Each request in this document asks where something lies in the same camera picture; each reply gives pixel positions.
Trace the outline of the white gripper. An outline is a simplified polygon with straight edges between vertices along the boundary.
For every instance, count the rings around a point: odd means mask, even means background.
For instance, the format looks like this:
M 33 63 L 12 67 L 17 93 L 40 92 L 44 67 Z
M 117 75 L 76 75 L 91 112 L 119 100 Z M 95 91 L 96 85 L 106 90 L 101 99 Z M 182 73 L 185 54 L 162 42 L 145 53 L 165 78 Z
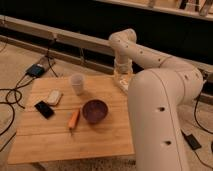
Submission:
M 130 82 L 132 75 L 132 61 L 130 59 L 125 62 L 114 60 L 114 77 L 121 76 Z

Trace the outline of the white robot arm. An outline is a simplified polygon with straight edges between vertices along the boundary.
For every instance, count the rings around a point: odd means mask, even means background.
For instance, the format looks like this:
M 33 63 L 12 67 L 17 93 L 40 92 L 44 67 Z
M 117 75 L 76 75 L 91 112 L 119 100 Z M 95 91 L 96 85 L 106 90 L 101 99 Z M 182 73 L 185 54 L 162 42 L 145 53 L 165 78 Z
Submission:
M 136 43 L 132 29 L 109 37 L 116 67 L 142 67 L 128 85 L 128 113 L 137 171 L 189 171 L 177 108 L 195 99 L 203 76 L 192 64 Z

